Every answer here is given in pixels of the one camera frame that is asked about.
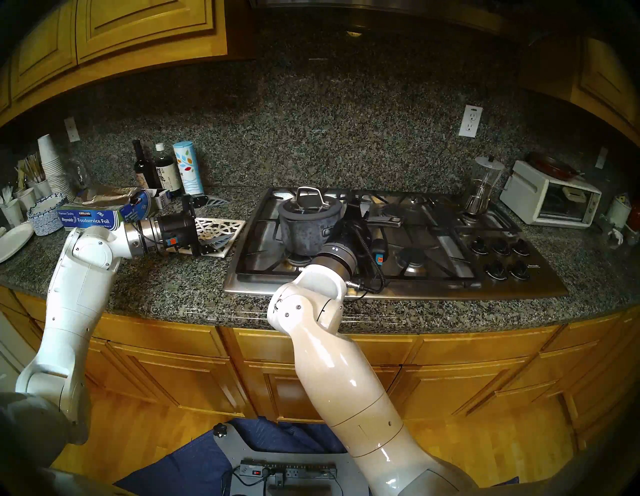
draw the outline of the gas stovetop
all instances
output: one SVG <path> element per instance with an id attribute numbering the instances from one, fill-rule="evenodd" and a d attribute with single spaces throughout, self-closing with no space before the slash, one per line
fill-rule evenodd
<path id="1" fill-rule="evenodd" d="M 494 205 L 473 217 L 464 214 L 449 195 L 354 189 L 322 192 L 344 204 L 359 200 L 372 238 L 387 240 L 382 271 L 388 286 L 365 298 L 508 300 L 568 294 L 542 255 Z M 272 295 L 311 261 L 289 253 L 281 241 L 278 205 L 294 196 L 294 188 L 269 188 L 264 193 L 238 240 L 225 292 Z M 352 281 L 378 287 L 375 274 L 372 264 L 361 264 Z M 347 298 L 361 295 L 349 289 Z"/>

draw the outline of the toaster oven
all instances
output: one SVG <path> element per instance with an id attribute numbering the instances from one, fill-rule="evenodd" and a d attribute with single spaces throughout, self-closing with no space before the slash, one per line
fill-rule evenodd
<path id="1" fill-rule="evenodd" d="M 517 160 L 500 199 L 527 224 L 585 229 L 600 196 L 600 190 L 580 176 L 556 179 Z"/>

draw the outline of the granite backsplash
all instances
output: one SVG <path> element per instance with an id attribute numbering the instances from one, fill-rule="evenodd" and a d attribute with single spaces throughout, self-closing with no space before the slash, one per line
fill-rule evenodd
<path id="1" fill-rule="evenodd" d="M 257 20 L 256 60 L 93 84 L 16 119 L 0 143 L 21 154 L 49 132 L 95 182 L 123 186 L 135 184 L 136 138 L 147 151 L 158 141 L 193 141 L 208 186 L 455 193 L 475 156 L 511 166 L 530 150 L 586 171 L 605 191 L 603 205 L 635 184 L 638 148 L 586 111 L 521 89 L 513 42 L 434 22 L 421 35 L 353 37 L 304 10 L 260 12 Z M 484 108 L 475 139 L 458 136 L 467 103 Z M 80 142 L 68 142 L 67 116 L 75 117 Z M 602 145 L 610 153 L 599 171 L 593 165 Z"/>

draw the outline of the dark bottle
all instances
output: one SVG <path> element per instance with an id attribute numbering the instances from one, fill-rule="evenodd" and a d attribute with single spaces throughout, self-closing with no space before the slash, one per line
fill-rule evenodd
<path id="1" fill-rule="evenodd" d="M 175 164 L 173 157 L 164 151 L 164 143 L 156 143 L 156 150 L 159 152 L 156 158 L 156 172 L 162 187 L 171 191 L 174 196 L 180 195 L 182 181 L 180 180 L 178 166 Z"/>
<path id="2" fill-rule="evenodd" d="M 136 151 L 136 163 L 133 164 L 133 170 L 136 173 L 136 181 L 141 188 L 160 188 L 160 182 L 158 181 L 154 165 L 147 159 L 142 152 L 142 145 L 140 140 L 133 140 L 133 148 Z"/>

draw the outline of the stove knob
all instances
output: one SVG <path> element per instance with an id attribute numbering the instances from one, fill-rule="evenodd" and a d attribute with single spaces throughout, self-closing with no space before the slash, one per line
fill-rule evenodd
<path id="1" fill-rule="evenodd" d="M 509 243 L 507 243 L 504 239 L 497 239 L 492 245 L 491 248 L 493 251 L 498 253 L 499 255 L 509 255 L 511 253 L 511 249 L 509 248 Z"/>
<path id="2" fill-rule="evenodd" d="M 509 273 L 521 281 L 527 281 L 531 277 L 527 269 L 529 269 L 528 265 L 522 260 L 518 260 L 508 267 Z"/>
<path id="3" fill-rule="evenodd" d="M 507 278 L 504 265 L 502 265 L 500 260 L 496 260 L 495 262 L 485 265 L 484 271 L 498 281 L 504 281 Z"/>
<path id="4" fill-rule="evenodd" d="M 524 239 L 519 239 L 511 245 L 511 249 L 523 257 L 528 257 L 531 252 L 529 251 L 529 245 Z"/>
<path id="5" fill-rule="evenodd" d="M 469 248 L 471 248 L 472 252 L 477 253 L 478 255 L 489 254 L 489 248 L 486 247 L 486 243 L 481 237 L 476 238 L 476 240 L 471 243 L 471 246 Z"/>

